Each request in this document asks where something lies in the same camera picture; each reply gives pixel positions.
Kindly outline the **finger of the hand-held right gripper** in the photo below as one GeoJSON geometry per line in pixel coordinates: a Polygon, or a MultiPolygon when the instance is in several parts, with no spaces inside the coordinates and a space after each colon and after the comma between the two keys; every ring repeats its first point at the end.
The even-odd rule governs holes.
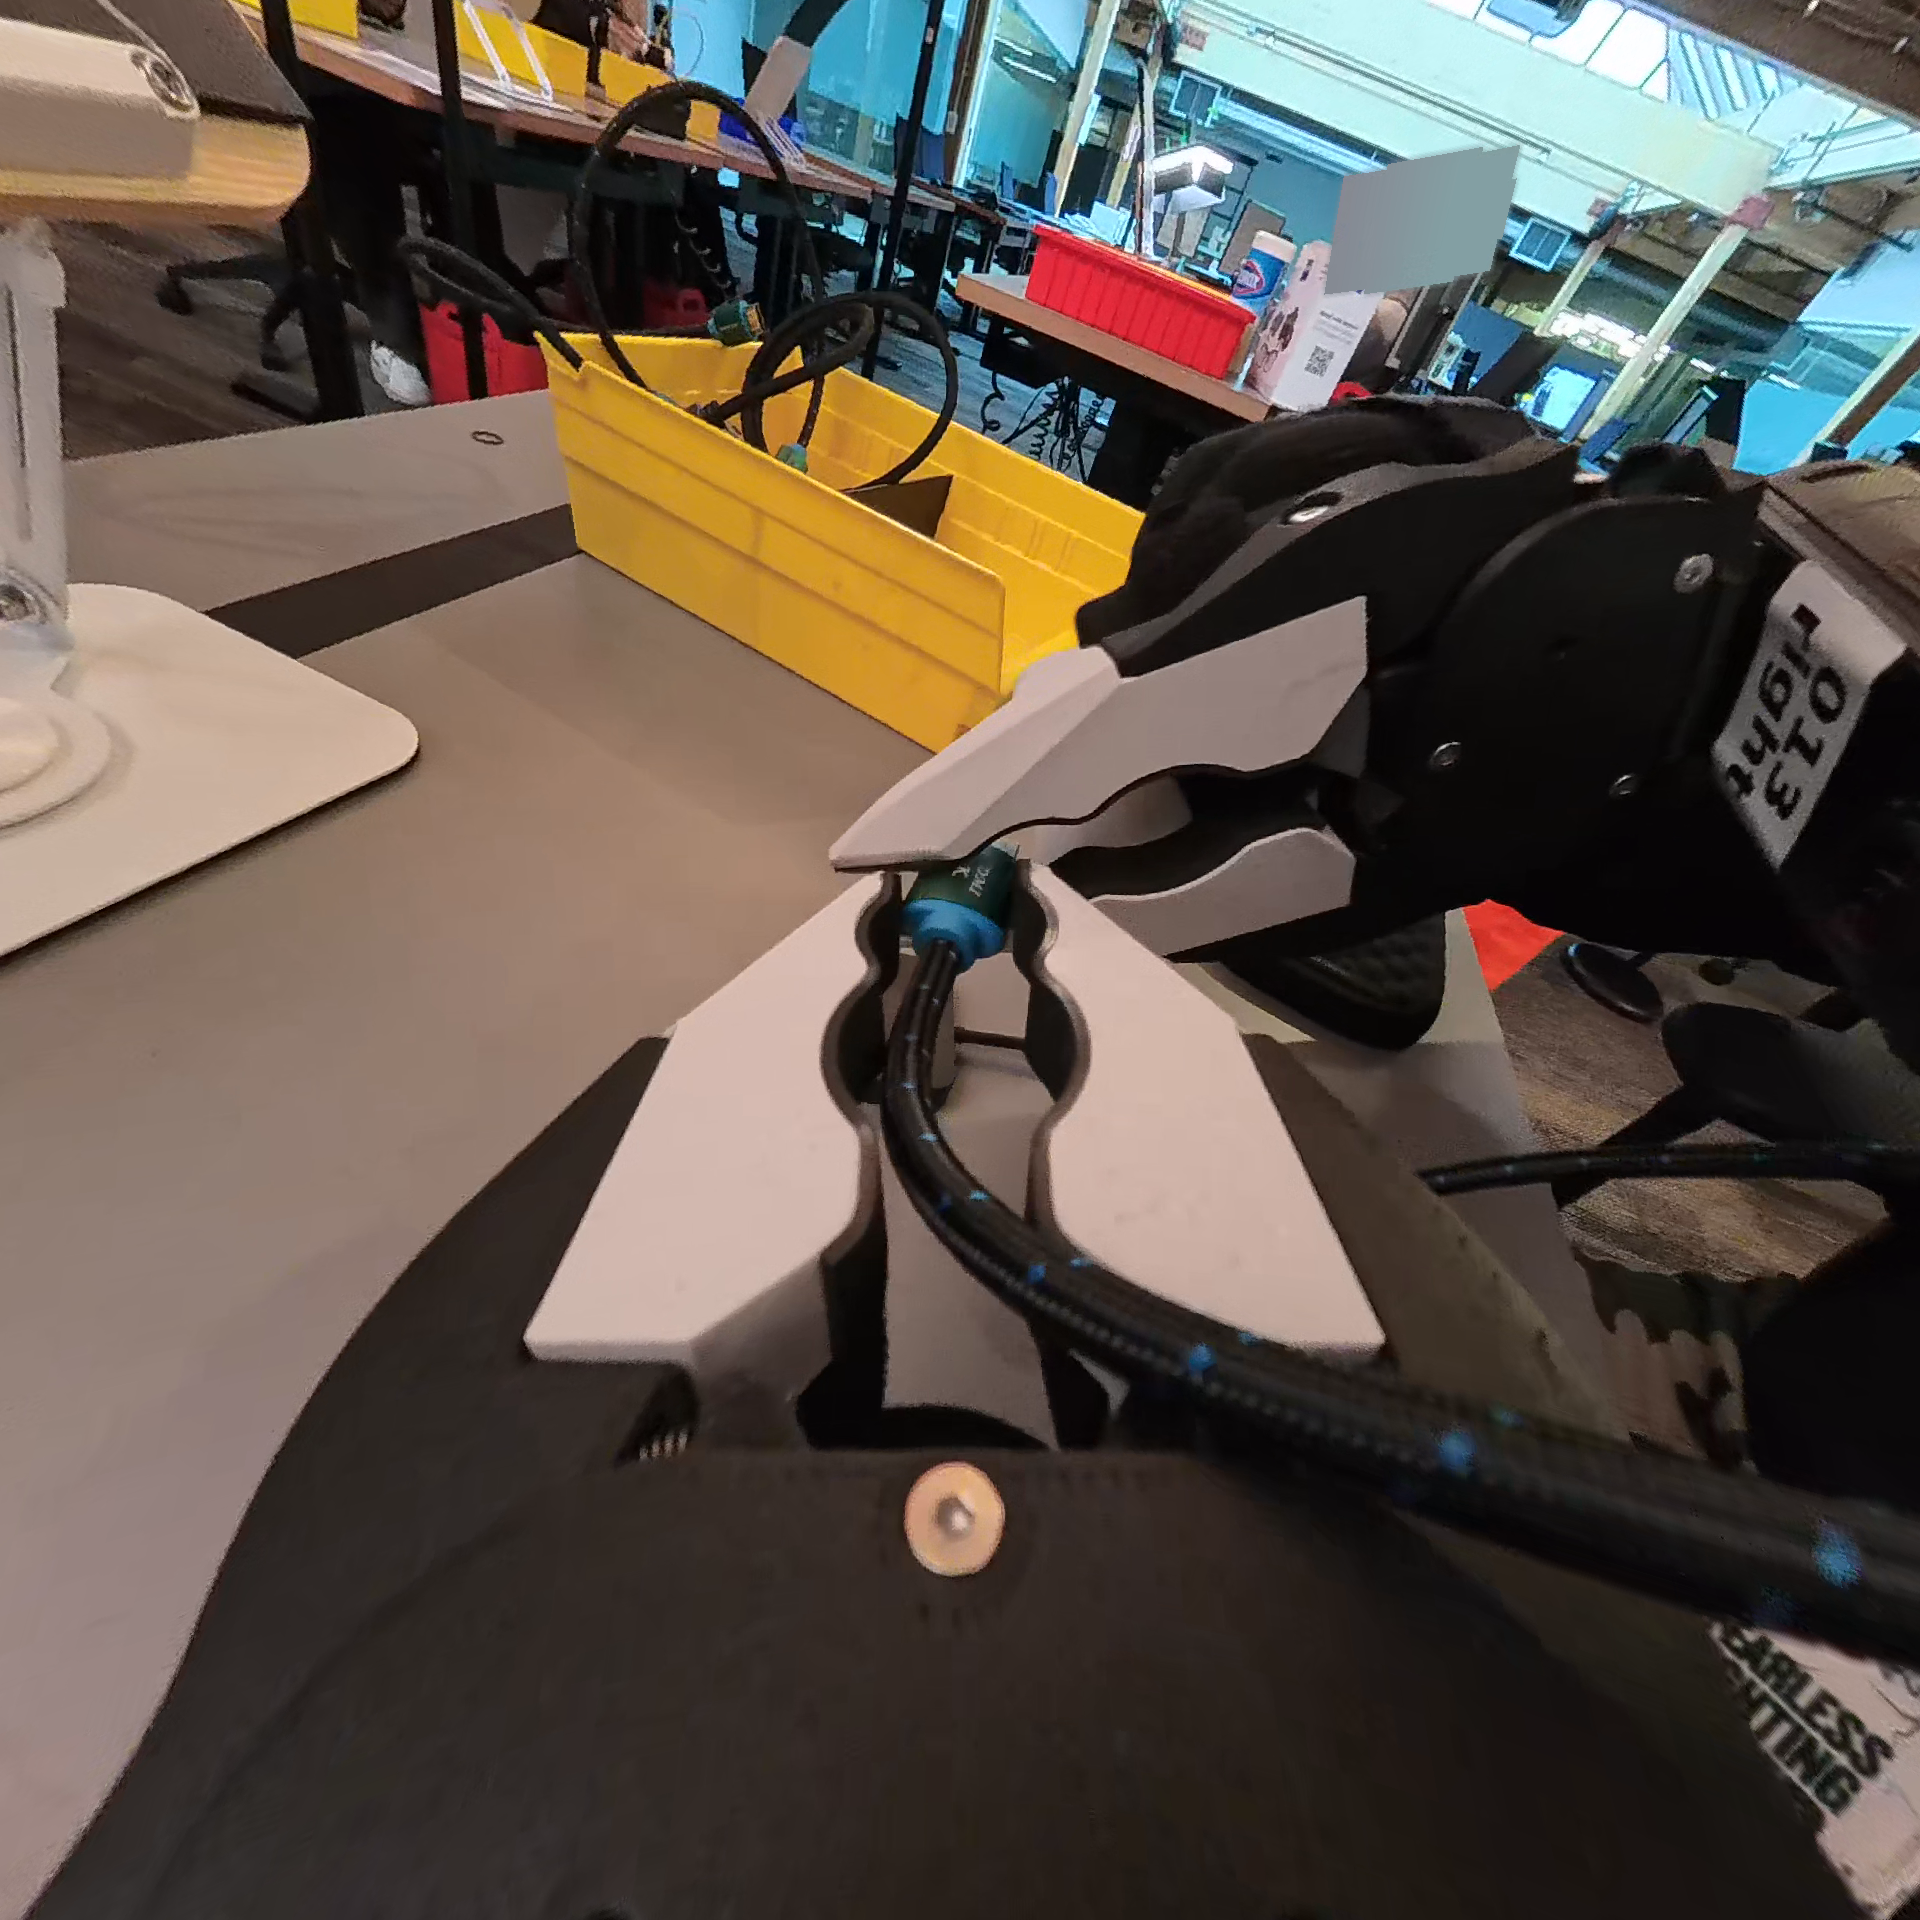
{"type": "Polygon", "coordinates": [[[1367,663],[1358,595],[1134,675],[1097,644],[1049,654],[847,826],[828,861],[838,872],[956,861],[1019,828],[1092,820],[1167,774],[1303,759],[1367,663]]]}
{"type": "Polygon", "coordinates": [[[1355,872],[1314,780],[1144,780],[1033,860],[1164,957],[1343,908],[1355,872]]]}

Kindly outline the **brown wooden table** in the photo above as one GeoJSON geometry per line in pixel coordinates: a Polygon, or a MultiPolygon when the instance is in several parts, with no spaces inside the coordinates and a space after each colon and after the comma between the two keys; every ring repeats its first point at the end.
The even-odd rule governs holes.
{"type": "Polygon", "coordinates": [[[1187,424],[1257,422],[1275,411],[1270,401],[1228,377],[1198,372],[1027,297],[1026,276],[968,272],[956,288],[961,305],[984,311],[1031,344],[1043,342],[1043,352],[1079,383],[1155,417],[1187,424]]]}

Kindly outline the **yellow plastic bin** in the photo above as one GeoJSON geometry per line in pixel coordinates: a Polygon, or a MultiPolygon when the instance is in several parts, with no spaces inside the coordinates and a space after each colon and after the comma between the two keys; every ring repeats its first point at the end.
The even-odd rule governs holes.
{"type": "Polygon", "coordinates": [[[913,480],[945,480],[930,534],[854,495],[936,414],[854,369],[828,374],[803,468],[807,391],[764,410],[757,450],[696,407],[731,397],[753,347],[626,336],[645,387],[600,339],[541,346],[580,549],[802,679],[939,751],[1024,670],[1077,640],[1116,590],[1142,514],[951,422],[913,480]]]}

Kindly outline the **red plastic crate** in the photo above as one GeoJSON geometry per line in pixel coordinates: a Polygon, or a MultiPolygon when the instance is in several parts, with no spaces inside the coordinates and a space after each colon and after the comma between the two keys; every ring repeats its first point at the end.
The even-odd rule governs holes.
{"type": "MultiPolygon", "coordinates": [[[[448,302],[420,302],[417,308],[423,372],[435,406],[463,403],[472,397],[468,381],[468,336],[460,310],[448,302]]],[[[533,334],[504,334],[492,314],[481,314],[486,394],[514,396],[548,387],[543,349],[533,334]]]]}

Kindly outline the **black textured wrist rest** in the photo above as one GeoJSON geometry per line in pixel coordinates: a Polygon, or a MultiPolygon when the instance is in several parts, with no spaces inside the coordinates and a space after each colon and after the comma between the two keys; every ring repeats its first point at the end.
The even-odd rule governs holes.
{"type": "Polygon", "coordinates": [[[1249,985],[1343,1043],[1401,1052],[1438,1022],[1447,989],[1447,919],[1428,918],[1340,949],[1251,963],[1249,985]]]}

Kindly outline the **person's camouflage trousers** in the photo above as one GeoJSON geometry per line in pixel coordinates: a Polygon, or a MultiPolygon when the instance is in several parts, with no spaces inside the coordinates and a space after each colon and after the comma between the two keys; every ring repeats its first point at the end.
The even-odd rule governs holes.
{"type": "Polygon", "coordinates": [[[1764,1294],[1740,1280],[1652,1272],[1586,1252],[1576,1261],[1599,1326],[1603,1381],[1632,1443],[1745,1471],[1741,1342],[1764,1294]]]}

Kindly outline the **red plastic bin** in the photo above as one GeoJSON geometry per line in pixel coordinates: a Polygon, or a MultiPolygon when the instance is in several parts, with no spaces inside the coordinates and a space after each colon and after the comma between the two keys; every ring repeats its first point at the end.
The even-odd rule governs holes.
{"type": "Polygon", "coordinates": [[[1254,316],[1223,291],[1064,226],[1038,226],[1026,300],[1209,377],[1228,377],[1254,316]]]}

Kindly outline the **yellow storage tray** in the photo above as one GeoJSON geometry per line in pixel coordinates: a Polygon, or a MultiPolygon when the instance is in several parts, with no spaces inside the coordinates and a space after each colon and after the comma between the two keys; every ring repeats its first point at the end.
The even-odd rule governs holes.
{"type": "MultiPolygon", "coordinates": [[[[435,79],[437,43],[433,8],[426,1],[398,4],[395,22],[378,15],[374,4],[292,1],[297,35],[329,35],[353,43],[368,60],[388,68],[401,64],[435,79]]],[[[672,82],[652,64],[600,52],[590,65],[585,43],[540,26],[510,4],[449,4],[462,77],[492,92],[540,105],[596,102],[607,108],[672,82]]]]}

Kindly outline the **orange plastic object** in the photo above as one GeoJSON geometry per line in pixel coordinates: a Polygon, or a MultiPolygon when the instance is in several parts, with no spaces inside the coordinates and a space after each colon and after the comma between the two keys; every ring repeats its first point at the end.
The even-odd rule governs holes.
{"type": "Polygon", "coordinates": [[[1489,993],[1526,972],[1542,953],[1565,937],[1558,928],[1535,923],[1521,911],[1495,900],[1463,905],[1459,915],[1470,933],[1481,981],[1489,993]]]}

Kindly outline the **light wooden table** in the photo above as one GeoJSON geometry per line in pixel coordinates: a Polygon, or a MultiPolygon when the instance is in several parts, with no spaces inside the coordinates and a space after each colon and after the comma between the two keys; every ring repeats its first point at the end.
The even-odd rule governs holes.
{"type": "Polygon", "coordinates": [[[179,176],[79,169],[1,169],[1,226],[23,220],[122,228],[272,228],[309,177],[302,125],[205,116],[179,176]]]}

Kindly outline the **white printed poster box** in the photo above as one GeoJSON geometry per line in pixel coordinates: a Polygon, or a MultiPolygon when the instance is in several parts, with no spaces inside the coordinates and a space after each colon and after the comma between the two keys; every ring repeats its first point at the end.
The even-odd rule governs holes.
{"type": "Polygon", "coordinates": [[[1308,242],[1265,302],[1242,385],[1283,414],[1325,406],[1380,305],[1380,293],[1327,291],[1331,243],[1308,242]]]}

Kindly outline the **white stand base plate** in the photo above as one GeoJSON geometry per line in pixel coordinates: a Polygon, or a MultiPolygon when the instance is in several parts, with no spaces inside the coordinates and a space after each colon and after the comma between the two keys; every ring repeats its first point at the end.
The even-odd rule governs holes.
{"type": "MultiPolygon", "coordinates": [[[[179,177],[204,118],[303,128],[234,4],[4,4],[4,169],[179,177]]],[[[307,265],[309,179],[292,218],[307,265]]],[[[44,218],[1,236],[1,952],[379,781],[414,724],[159,592],[76,583],[44,218]]]]}

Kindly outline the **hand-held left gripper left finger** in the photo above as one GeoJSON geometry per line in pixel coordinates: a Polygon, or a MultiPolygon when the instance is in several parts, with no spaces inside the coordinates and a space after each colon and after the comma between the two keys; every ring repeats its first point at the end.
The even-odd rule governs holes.
{"type": "Polygon", "coordinates": [[[842,1041],[872,1043],[900,885],[863,875],[680,1018],[524,1328],[548,1364],[813,1377],[879,1221],[842,1041]]]}

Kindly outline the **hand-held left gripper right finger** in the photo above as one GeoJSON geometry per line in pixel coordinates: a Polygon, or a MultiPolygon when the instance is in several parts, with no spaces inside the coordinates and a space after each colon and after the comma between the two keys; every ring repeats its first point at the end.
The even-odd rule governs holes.
{"type": "Polygon", "coordinates": [[[1209,1322],[1378,1356],[1380,1318],[1229,1012],[1047,867],[1019,873],[1019,972],[1022,1050],[1051,1099],[1038,1221],[1209,1322]]]}

